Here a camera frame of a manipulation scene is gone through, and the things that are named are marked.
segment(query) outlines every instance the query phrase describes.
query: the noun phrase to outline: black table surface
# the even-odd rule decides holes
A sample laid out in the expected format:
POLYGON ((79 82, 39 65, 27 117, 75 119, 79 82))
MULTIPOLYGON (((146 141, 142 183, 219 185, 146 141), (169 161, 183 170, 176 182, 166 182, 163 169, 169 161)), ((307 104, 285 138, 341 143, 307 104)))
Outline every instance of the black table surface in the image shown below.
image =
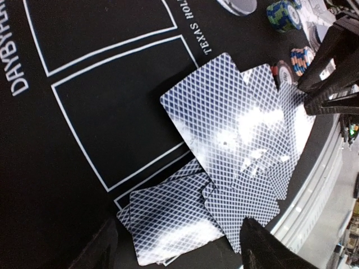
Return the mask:
MULTIPOLYGON (((290 63, 290 50, 308 43, 303 31, 271 28, 265 13, 271 3, 260 1, 253 14, 237 17, 216 0, 0 1, 0 23, 9 26, 0 34, 0 49, 9 49, 10 41, 16 46, 2 54, 0 76, 0 267, 37 268, 78 245, 116 214, 114 200, 128 203, 128 195, 117 197, 188 151, 181 145, 116 186, 182 142, 159 97, 196 65, 223 52, 240 71, 280 59, 290 63), (29 88, 13 96, 15 80, 6 73, 18 63, 29 88)), ((328 120, 317 118, 310 149, 287 200, 280 201, 282 212, 310 172, 328 120)), ((141 188, 192 158, 185 155, 141 188)), ((118 268, 139 268, 129 233, 120 223, 118 231, 118 268)), ((223 238, 169 268, 240 264, 223 238)))

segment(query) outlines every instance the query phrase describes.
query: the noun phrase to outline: floor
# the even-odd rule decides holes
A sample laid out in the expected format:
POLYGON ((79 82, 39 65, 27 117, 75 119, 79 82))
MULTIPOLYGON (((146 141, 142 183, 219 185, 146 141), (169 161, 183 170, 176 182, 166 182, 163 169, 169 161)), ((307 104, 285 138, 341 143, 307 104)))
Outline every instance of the floor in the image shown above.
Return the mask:
POLYGON ((348 212, 353 209, 355 199, 353 189, 359 172, 359 142, 356 141, 351 150, 347 145, 343 149, 343 167, 332 194, 314 226, 299 256, 320 269, 326 268, 327 262, 339 240, 339 231, 348 212))

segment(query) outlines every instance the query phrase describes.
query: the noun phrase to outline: poker table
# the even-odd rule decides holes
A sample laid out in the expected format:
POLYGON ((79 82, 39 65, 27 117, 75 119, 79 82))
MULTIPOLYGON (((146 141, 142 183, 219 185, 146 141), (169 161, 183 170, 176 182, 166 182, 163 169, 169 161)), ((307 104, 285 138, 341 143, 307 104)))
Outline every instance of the poker table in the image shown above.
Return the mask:
MULTIPOLYGON (((194 158, 159 98, 227 52, 240 71, 309 45, 275 32, 259 1, 238 17, 215 0, 0 1, 0 264, 38 268, 75 248, 135 189, 194 158)), ((289 208, 333 135, 318 116, 292 177, 289 208)), ((118 225, 117 268, 140 268, 118 225)), ((168 268, 239 268, 225 238, 168 268)), ((150 265, 148 268, 159 268, 150 265)))

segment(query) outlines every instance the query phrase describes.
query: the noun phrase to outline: black mat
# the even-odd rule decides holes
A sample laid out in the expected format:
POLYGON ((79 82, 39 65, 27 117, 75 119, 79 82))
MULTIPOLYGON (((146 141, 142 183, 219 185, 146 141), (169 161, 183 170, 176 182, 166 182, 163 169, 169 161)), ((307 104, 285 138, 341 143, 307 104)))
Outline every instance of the black mat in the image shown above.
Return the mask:
MULTIPOLYGON (((265 9, 272 1, 260 1, 247 17, 231 15, 215 0, 75 2, 5 0, 1 7, 8 15, 4 25, 10 26, 3 34, 12 35, 0 47, 15 42, 12 56, 19 57, 18 72, 29 84, 12 96, 12 81, 6 80, 5 72, 0 76, 0 218, 5 220, 0 224, 0 243, 6 246, 0 250, 0 262, 4 268, 36 268, 65 253, 105 216, 116 214, 113 200, 126 205, 128 196, 117 197, 188 152, 181 145, 124 181, 181 143, 159 97, 195 70, 196 63, 203 65, 228 52, 244 71, 280 59, 289 63, 290 50, 307 45, 302 31, 283 35, 271 28, 265 9), (162 33, 86 55, 153 31, 162 33), (76 72, 83 73, 68 77, 76 72), (123 184, 114 187, 120 181, 123 184)), ((325 120, 318 120, 314 128, 319 131, 311 139, 319 151, 319 142, 330 128, 325 120)), ((307 154, 311 161, 302 165, 305 175, 317 150, 311 148, 307 154)), ((156 185, 192 158, 188 153, 141 187, 156 185)), ((305 175, 293 178, 283 210, 305 175)), ((118 226, 119 268, 138 268, 130 235, 118 226)), ((240 256, 220 239, 181 256, 169 268, 237 268, 240 263, 240 256)))

